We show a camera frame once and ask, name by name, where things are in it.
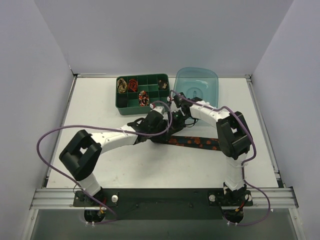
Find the dark floral orange tie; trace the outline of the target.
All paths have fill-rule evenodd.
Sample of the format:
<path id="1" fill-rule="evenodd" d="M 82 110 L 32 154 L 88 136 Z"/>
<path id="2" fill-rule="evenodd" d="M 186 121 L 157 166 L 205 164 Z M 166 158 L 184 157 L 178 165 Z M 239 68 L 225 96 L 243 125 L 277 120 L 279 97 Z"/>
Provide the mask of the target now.
<path id="1" fill-rule="evenodd" d="M 159 140 L 157 143 L 180 147 L 221 151 L 220 143 L 217 138 L 170 136 L 168 139 Z"/>

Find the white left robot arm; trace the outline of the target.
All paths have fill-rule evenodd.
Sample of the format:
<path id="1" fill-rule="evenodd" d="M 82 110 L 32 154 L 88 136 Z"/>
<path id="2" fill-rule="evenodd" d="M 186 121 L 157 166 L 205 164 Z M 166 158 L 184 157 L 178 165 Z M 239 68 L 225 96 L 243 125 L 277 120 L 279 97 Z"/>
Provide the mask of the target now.
<path id="1" fill-rule="evenodd" d="M 169 112 L 168 119 L 164 119 L 163 110 L 163 107 L 156 107 L 146 117 L 138 118 L 114 130 L 96 133 L 80 130 L 62 150 L 59 160 L 86 193 L 100 200 L 103 191 L 94 175 L 100 155 L 167 133 L 173 117 Z"/>

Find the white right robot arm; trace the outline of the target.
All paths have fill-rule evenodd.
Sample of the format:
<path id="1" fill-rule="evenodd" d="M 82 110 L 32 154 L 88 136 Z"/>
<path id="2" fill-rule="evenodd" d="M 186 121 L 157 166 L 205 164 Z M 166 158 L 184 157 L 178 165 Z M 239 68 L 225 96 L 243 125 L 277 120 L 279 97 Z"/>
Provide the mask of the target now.
<path id="1" fill-rule="evenodd" d="M 176 93 L 173 101 L 186 117 L 215 127 L 220 151 L 226 156 L 224 194 L 234 199 L 244 198 L 247 187 L 242 162 L 250 151 L 253 138 L 242 112 L 233 112 L 226 106 L 215 108 L 200 98 L 186 98 L 182 92 Z"/>

